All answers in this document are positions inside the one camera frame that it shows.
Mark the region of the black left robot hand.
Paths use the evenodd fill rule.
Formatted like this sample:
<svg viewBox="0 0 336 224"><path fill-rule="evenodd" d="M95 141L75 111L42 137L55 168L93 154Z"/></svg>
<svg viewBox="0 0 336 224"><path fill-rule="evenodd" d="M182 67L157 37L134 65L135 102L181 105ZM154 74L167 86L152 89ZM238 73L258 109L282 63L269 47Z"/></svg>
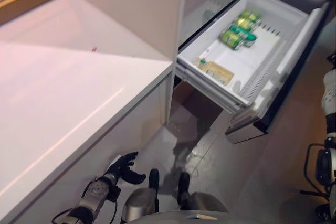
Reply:
<svg viewBox="0 0 336 224"><path fill-rule="evenodd" d="M107 171L104 173L104 176L107 176L108 174L113 176L116 183L119 178L133 185L139 185L143 183L146 179L146 174L139 174L131 170L131 166L134 165L134 161L138 153L139 152L131 152L120 156L108 167Z"/></svg>

